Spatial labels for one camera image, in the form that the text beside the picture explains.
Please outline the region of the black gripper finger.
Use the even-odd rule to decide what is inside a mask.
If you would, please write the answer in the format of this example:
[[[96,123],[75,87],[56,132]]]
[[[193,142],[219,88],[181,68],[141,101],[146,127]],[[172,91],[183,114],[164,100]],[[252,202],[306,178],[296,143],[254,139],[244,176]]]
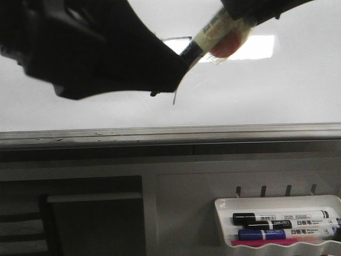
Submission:
[[[189,69],[128,1],[1,1],[1,55],[73,100],[174,92]]]
[[[233,20],[248,18],[260,25],[280,16],[310,0],[222,0],[224,8]]]

